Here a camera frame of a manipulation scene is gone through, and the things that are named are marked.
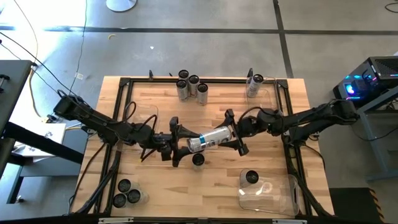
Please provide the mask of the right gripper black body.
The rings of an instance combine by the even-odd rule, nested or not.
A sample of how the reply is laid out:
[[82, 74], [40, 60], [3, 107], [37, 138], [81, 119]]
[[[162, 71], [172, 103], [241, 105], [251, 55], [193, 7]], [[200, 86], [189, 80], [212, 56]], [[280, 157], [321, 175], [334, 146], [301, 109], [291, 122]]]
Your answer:
[[254, 116], [246, 116], [253, 108], [249, 108], [246, 110], [238, 119], [237, 122], [234, 120], [234, 113], [232, 109], [226, 110], [226, 122], [231, 122], [232, 125], [232, 133], [234, 140], [238, 140], [240, 142], [240, 148], [233, 148], [238, 151], [240, 156], [245, 156], [249, 149], [247, 145], [243, 142], [243, 138], [253, 137], [257, 134], [256, 130], [256, 117]]

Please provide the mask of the grey metal stand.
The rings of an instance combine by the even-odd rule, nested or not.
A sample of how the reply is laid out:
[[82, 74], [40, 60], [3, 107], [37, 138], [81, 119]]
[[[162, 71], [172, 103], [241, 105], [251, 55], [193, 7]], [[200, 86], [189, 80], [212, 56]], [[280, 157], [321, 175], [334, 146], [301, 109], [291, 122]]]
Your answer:
[[398, 178], [398, 146], [389, 147], [384, 140], [398, 143], [398, 104], [393, 110], [383, 106], [398, 100], [398, 86], [394, 87], [357, 109], [364, 136], [359, 138], [370, 143], [379, 166], [379, 172], [366, 177], [368, 181]]

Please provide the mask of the white round stand base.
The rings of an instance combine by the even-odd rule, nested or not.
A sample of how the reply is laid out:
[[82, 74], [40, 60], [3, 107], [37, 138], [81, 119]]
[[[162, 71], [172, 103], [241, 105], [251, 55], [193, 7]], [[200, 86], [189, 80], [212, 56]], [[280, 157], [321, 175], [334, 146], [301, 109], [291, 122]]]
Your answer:
[[106, 7], [113, 12], [125, 12], [132, 9], [137, 0], [106, 0]]

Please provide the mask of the Celsius can teal band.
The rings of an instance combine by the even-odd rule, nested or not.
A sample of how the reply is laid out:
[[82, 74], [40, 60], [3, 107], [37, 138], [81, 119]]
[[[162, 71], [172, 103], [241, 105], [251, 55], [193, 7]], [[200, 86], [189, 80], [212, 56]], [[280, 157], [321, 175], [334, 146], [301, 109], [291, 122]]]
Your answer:
[[247, 96], [253, 98], [257, 95], [262, 83], [264, 81], [264, 77], [260, 74], [255, 74], [250, 78], [249, 86], [247, 88]]

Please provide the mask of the black computer RGB lights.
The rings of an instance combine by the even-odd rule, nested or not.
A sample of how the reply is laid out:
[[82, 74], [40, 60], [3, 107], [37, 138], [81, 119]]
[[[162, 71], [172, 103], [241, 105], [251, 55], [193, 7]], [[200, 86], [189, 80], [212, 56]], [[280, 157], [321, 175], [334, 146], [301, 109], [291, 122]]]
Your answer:
[[396, 86], [398, 56], [369, 57], [333, 88], [333, 94], [360, 108]]

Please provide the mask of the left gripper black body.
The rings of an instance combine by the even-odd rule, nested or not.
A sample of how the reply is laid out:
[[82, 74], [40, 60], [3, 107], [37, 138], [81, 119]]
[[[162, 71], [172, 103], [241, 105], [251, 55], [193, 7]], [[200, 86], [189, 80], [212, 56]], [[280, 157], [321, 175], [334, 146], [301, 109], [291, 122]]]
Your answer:
[[172, 161], [173, 167], [178, 167], [183, 157], [183, 150], [179, 148], [178, 142], [182, 138], [181, 128], [177, 116], [169, 122], [170, 134], [160, 134], [160, 149], [162, 161]]

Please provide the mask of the Celsius can blue band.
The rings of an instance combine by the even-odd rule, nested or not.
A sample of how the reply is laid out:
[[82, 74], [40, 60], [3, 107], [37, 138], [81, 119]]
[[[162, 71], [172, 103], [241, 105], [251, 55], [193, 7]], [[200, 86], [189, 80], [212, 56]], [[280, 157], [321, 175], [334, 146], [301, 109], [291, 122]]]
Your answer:
[[197, 138], [187, 139], [187, 146], [190, 152], [197, 153], [205, 150], [206, 148], [228, 142], [231, 140], [231, 138], [232, 132], [229, 127], [222, 126], [207, 133], [202, 133]]

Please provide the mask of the black case hazard stripes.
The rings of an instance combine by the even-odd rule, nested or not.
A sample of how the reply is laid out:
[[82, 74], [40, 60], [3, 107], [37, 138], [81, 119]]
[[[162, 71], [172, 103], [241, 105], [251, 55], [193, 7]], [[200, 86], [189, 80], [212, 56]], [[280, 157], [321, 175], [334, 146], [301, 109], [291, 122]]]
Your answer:
[[329, 188], [335, 215], [357, 222], [385, 223], [376, 192], [368, 187]]

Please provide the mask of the white paper sheet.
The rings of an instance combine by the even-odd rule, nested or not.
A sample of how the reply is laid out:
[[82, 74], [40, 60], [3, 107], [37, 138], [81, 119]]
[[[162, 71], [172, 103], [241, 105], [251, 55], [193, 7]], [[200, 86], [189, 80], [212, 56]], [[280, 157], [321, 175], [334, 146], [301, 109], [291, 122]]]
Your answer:
[[[32, 131], [38, 135], [49, 138], [57, 143], [62, 143], [65, 135], [65, 123], [37, 123], [26, 127], [27, 130]], [[53, 157], [52, 154], [44, 152], [40, 149], [25, 145], [21, 142], [16, 142], [14, 145], [13, 153], [20, 156], [31, 157], [33, 162], [39, 162], [44, 159]]]

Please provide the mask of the black metal table frame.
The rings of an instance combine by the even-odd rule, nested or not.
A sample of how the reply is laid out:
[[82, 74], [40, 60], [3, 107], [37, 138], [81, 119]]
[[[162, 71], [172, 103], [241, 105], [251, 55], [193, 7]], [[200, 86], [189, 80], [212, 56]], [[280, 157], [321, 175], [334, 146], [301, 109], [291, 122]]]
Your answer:
[[[195, 98], [180, 101], [176, 78], [159, 77], [152, 81], [140, 77], [105, 77], [97, 110], [121, 118], [128, 101], [155, 105], [159, 109], [156, 130], [167, 133], [169, 121], [177, 116], [182, 125], [196, 132], [207, 132], [219, 125], [224, 112], [232, 109], [236, 116], [248, 110], [245, 78], [205, 78], [208, 102], [199, 105]], [[285, 114], [309, 109], [302, 79], [281, 79], [275, 91]], [[115, 208], [111, 201], [117, 194], [116, 184], [108, 184], [103, 192], [99, 212], [114, 217], [200, 217], [200, 218], [267, 218], [267, 213], [243, 210], [238, 203], [239, 175], [243, 169], [286, 175], [282, 141], [262, 133], [246, 139], [249, 153], [227, 147], [212, 147], [205, 152], [203, 170], [193, 170], [192, 158], [184, 157], [178, 167], [162, 161], [159, 153], [140, 159], [138, 146], [124, 146], [117, 179], [139, 183], [148, 193], [145, 204]]]

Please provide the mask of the Celsius can green palm print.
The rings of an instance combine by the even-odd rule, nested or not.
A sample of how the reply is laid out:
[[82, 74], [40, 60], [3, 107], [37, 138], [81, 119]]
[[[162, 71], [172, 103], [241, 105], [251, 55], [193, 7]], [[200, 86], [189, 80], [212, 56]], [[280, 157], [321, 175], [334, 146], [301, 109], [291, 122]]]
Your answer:
[[194, 154], [192, 157], [193, 170], [199, 172], [203, 170], [205, 165], [205, 157], [203, 154]]

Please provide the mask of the office desk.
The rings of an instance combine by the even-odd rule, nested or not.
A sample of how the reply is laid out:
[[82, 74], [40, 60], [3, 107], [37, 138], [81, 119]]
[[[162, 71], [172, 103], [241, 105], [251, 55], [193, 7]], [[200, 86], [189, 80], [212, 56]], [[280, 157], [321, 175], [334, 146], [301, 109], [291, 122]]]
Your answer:
[[12, 152], [17, 141], [76, 164], [83, 161], [82, 153], [10, 122], [32, 66], [30, 60], [0, 60], [0, 178], [8, 163], [19, 165], [22, 172], [32, 162]]

